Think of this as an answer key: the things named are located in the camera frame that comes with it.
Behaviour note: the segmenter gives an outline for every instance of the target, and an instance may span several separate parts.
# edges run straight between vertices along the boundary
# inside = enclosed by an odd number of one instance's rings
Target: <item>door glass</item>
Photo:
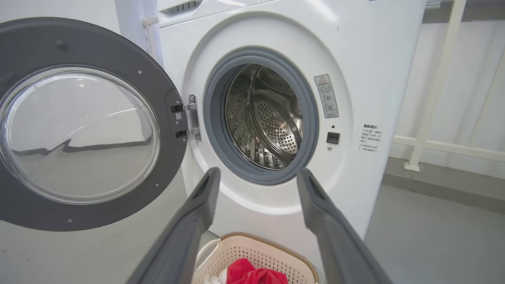
[[[0,108],[1,157],[26,186],[71,204],[104,202],[139,185],[159,153],[155,115],[119,77],[91,68],[44,70]]]

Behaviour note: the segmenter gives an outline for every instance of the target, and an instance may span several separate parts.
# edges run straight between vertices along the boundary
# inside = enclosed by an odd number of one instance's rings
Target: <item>basket handle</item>
[[[198,254],[196,255],[196,261],[194,262],[194,265],[195,265],[195,271],[199,271],[200,268],[210,259],[210,257],[216,252],[216,250],[219,248],[219,245],[221,243],[221,239],[215,239],[215,240],[212,240],[208,243],[206,243],[201,249],[200,251],[198,252]],[[211,247],[212,245],[214,244],[217,244],[216,247],[212,250],[212,252],[207,256],[207,258],[198,266],[196,267],[196,264],[200,261],[200,257],[207,251],[207,249],[209,249],[209,247]]]

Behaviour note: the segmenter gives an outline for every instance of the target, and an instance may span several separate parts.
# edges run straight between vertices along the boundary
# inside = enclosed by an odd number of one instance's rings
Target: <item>stainless steel drum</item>
[[[233,142],[256,165],[283,169],[296,156],[301,110],[291,87],[273,70],[244,67],[228,88],[225,116]]]

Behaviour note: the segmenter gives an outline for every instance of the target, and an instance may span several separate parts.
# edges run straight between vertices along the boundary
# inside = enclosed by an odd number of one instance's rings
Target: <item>metal hinge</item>
[[[189,135],[193,135],[195,139],[201,141],[201,136],[200,136],[200,127],[198,124],[198,108],[196,105],[196,96],[193,94],[189,95],[189,104],[187,105],[177,105],[177,106],[172,106],[172,113],[177,113],[177,112],[188,112],[188,117],[191,121],[191,126],[188,127],[187,130],[184,131],[179,131],[175,133],[175,136],[177,138],[179,137],[186,137]]]

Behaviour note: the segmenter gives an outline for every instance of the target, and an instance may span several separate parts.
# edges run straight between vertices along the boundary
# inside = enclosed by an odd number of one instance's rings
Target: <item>washing machine door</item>
[[[153,201],[186,149],[182,102],[142,49],[70,19],[0,24],[0,220],[74,231]]]

